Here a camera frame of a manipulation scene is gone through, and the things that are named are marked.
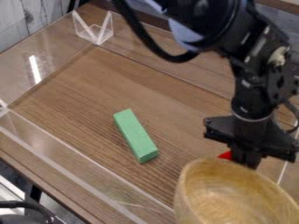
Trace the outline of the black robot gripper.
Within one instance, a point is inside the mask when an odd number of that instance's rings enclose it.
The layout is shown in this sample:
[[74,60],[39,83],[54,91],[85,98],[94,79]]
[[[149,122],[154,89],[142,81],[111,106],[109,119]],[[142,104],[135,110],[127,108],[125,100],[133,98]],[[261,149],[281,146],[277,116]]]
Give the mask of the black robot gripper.
[[282,129],[273,116],[258,121],[242,120],[235,115],[209,117],[205,126],[205,137],[225,143],[233,160],[251,169],[257,169],[267,157],[289,162],[297,159],[295,129]]

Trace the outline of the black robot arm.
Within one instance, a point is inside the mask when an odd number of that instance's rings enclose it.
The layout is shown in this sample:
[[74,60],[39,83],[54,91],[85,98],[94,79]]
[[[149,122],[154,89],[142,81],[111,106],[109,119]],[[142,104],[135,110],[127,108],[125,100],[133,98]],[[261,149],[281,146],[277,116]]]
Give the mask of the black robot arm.
[[294,162],[299,141],[299,73],[290,38],[258,11],[255,0],[146,0],[167,17],[177,42],[170,54],[147,32],[127,0],[113,0],[149,50],[173,63],[215,52],[229,60],[235,77],[231,115],[205,120],[205,136],[230,147],[231,160],[253,169],[263,158]]

